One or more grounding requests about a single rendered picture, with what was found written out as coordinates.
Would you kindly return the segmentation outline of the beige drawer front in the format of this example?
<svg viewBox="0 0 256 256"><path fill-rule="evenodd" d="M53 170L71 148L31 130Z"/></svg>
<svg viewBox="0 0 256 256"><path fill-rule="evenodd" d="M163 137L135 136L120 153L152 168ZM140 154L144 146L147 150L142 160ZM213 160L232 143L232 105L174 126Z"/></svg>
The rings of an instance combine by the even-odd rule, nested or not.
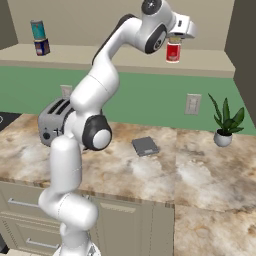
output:
<svg viewBox="0 0 256 256"><path fill-rule="evenodd" d="M52 256L56 250L27 244L27 238L51 245L60 244L61 246L61 237L56 227L37 223L31 219L18 218L14 215L0 215L0 234L10 249L42 256Z"/></svg>
<svg viewBox="0 0 256 256"><path fill-rule="evenodd" d="M38 204L38 198L41 192L42 189L40 188L0 181L0 199L2 200L0 208L17 214L49 219L49 216L46 215L41 208L19 206L8 203L9 198L14 198L16 201Z"/></svg>

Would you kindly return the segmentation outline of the black hob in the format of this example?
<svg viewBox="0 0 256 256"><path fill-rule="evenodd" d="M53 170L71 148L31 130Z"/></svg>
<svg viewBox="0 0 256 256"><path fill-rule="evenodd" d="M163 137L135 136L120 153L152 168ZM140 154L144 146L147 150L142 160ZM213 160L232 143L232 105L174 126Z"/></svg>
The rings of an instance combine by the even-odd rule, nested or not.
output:
<svg viewBox="0 0 256 256"><path fill-rule="evenodd" d="M20 113L0 112L0 131L20 116Z"/></svg>

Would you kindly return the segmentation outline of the grey kitchen scale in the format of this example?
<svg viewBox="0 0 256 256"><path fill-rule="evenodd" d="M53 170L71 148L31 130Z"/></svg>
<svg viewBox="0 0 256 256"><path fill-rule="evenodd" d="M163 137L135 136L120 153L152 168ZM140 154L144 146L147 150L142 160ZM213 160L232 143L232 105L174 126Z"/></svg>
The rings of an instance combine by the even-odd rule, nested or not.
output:
<svg viewBox="0 0 256 256"><path fill-rule="evenodd" d="M159 149L153 139L148 137L134 139L132 145L138 156L147 156L159 152Z"/></svg>

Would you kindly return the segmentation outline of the green plant in white pot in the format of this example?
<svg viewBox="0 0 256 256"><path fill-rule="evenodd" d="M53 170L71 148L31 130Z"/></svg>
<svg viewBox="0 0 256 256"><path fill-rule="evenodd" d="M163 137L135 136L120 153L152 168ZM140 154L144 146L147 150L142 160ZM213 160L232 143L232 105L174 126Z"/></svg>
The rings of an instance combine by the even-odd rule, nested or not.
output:
<svg viewBox="0 0 256 256"><path fill-rule="evenodd" d="M219 147L227 147L232 142L233 134L243 130L240 124L244 120L245 109L240 108L238 112L231 117L227 98L224 99L222 109L219 109L216 100L211 95L209 95L209 97L216 111L214 120L219 125L219 128L214 133L214 143Z"/></svg>

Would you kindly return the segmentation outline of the beige wall outlet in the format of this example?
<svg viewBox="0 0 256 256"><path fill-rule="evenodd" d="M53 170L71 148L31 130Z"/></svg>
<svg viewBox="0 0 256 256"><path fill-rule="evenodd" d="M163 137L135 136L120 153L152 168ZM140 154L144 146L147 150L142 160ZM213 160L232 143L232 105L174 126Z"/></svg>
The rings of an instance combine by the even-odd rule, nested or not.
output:
<svg viewBox="0 0 256 256"><path fill-rule="evenodd" d="M61 85L61 92L63 98L69 98L72 94L73 87L71 85Z"/></svg>

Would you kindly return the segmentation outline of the beige open cabinet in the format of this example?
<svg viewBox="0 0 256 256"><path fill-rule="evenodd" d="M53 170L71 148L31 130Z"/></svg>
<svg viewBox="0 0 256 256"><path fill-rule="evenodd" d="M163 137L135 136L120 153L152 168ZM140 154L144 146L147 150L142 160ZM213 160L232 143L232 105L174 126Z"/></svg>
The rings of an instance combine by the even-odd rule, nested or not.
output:
<svg viewBox="0 0 256 256"><path fill-rule="evenodd" d="M38 115L75 87L126 14L140 17L143 0L0 0L0 112ZM215 108L245 109L246 134L256 134L256 0L167 0L190 16L197 34L182 43L178 63L160 48L147 55L129 45L112 59L120 85L103 107L111 122L183 129L215 128ZM50 52L36 54L31 20L42 20ZM198 115L186 96L201 94Z"/></svg>

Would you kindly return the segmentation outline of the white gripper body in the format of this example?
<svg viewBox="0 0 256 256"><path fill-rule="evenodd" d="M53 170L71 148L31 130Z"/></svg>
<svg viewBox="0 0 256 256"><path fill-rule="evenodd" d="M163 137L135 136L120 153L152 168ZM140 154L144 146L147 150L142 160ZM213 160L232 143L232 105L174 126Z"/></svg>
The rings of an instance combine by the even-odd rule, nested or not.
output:
<svg viewBox="0 0 256 256"><path fill-rule="evenodd" d="M174 27L168 32L169 37L193 39L196 37L197 28L189 16L177 16Z"/></svg>

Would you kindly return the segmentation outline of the red can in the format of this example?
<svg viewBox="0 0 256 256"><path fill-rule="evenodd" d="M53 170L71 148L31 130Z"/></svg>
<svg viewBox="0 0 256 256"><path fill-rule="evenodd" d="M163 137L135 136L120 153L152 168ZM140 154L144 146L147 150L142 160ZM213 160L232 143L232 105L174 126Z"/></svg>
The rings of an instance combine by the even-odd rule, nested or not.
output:
<svg viewBox="0 0 256 256"><path fill-rule="evenodd" d="M181 39L171 37L167 43L166 61L169 63L178 63L180 61Z"/></svg>

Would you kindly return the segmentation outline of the silver toaster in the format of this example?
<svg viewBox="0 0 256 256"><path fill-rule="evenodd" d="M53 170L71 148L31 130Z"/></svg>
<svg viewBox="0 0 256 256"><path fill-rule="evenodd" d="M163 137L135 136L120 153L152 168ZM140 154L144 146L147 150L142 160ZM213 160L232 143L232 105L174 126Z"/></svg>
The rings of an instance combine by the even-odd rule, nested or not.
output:
<svg viewBox="0 0 256 256"><path fill-rule="evenodd" d="M74 111L68 98L57 98L38 116L38 130L41 143L50 146L51 142L64 133L68 116Z"/></svg>

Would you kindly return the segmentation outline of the teal can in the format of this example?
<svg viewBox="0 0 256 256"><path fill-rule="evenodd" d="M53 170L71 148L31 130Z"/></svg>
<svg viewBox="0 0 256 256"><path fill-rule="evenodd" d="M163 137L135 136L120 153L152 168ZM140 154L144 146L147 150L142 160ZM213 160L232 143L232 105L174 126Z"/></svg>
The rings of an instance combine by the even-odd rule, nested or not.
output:
<svg viewBox="0 0 256 256"><path fill-rule="evenodd" d="M33 37L35 40L43 40L46 38L44 24L42 20L31 20L30 21Z"/></svg>

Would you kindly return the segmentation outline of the blue can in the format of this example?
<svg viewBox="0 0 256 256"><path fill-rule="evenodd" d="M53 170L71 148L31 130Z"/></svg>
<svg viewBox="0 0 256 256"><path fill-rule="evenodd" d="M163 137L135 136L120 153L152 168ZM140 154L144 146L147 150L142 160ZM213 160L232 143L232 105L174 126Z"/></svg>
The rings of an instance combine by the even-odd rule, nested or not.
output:
<svg viewBox="0 0 256 256"><path fill-rule="evenodd" d="M45 56L50 52L48 39L35 40L34 45L38 56Z"/></svg>

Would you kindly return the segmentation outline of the beige cupboard door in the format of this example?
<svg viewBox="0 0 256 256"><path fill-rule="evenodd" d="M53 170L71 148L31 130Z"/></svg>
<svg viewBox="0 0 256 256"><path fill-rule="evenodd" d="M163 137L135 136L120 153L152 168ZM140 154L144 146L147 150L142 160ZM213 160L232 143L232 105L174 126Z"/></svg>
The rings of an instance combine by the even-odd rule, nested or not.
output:
<svg viewBox="0 0 256 256"><path fill-rule="evenodd" d="M99 209L95 243L102 256L148 256L153 205L93 198Z"/></svg>

